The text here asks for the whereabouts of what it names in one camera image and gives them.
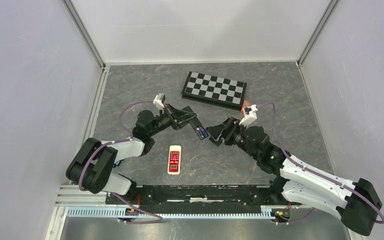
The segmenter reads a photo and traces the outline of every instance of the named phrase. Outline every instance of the checkered board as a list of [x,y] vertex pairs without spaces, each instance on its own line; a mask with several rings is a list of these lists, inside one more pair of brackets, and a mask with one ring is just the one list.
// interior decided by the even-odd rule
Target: checkered board
[[181,94],[184,99],[240,111],[246,88],[245,82],[190,71]]

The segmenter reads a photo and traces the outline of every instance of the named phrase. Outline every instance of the white wall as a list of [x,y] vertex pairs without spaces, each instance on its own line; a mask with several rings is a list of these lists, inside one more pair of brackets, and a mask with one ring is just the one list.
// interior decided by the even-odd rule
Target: white wall
[[0,240],[44,239],[99,72],[60,0],[0,0]]
[[295,61],[329,0],[72,0],[104,61]]
[[337,174],[371,181],[384,213],[384,1],[340,1],[303,74]]

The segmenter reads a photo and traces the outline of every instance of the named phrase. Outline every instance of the remote control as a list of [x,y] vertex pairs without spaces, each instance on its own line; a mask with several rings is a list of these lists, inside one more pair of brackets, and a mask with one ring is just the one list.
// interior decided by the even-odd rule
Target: remote control
[[178,145],[170,146],[170,153],[168,154],[168,174],[180,174],[180,161],[182,157],[182,147]]

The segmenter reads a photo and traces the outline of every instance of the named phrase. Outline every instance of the gray speckled floor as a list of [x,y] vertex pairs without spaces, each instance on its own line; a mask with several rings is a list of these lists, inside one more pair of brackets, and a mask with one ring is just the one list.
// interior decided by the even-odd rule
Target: gray speckled floor
[[[278,135],[286,150],[307,163],[332,172],[303,80],[294,62],[201,63],[111,66],[106,82],[94,137],[114,140],[128,136],[120,125],[120,112],[130,103],[151,101],[164,93],[166,103],[177,109],[191,106],[204,127],[221,124],[229,116],[241,118],[235,110],[182,99],[181,90],[189,71],[247,82],[245,99],[252,104],[274,101]],[[137,114],[157,108],[151,103],[135,106],[123,116],[132,129]],[[263,126],[273,138],[271,107],[259,109],[253,125]],[[256,162],[236,146],[200,141],[190,126],[171,128],[155,135],[155,145],[143,157],[124,160],[117,170],[138,184],[268,184]],[[179,175],[167,174],[170,145],[182,146]]]

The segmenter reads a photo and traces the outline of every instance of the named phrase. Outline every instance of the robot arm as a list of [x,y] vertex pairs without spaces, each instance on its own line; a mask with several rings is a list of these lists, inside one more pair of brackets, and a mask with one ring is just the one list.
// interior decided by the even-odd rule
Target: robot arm
[[[255,110],[251,106],[248,112],[252,114]],[[378,214],[366,202],[344,188],[348,186],[355,190],[380,210],[382,203],[369,181],[360,178],[358,182],[353,182],[331,175],[286,152],[295,163],[292,162],[278,146],[270,143],[269,136],[261,126],[247,128],[248,124],[243,124],[249,122],[249,119],[250,116],[245,111],[242,121],[230,117],[221,125],[208,127],[206,130],[211,136],[210,141],[217,146],[222,143],[238,146],[256,160],[257,166],[264,172],[276,175],[270,187],[278,199],[320,209],[340,219],[354,232],[365,236],[370,234]],[[332,183],[326,177],[341,185]]]
[[78,184],[81,173],[95,150],[102,145],[104,148],[95,156],[95,163],[91,163],[84,174],[82,187],[91,193],[107,191],[124,195],[129,190],[132,182],[117,173],[113,173],[114,163],[146,155],[153,147],[155,134],[172,127],[179,130],[186,126],[196,114],[183,111],[164,104],[164,94],[158,94],[153,103],[159,109],[159,115],[154,116],[150,110],[143,110],[137,115],[133,136],[120,141],[99,141],[93,137],[88,138],[73,161],[69,165],[65,176]]

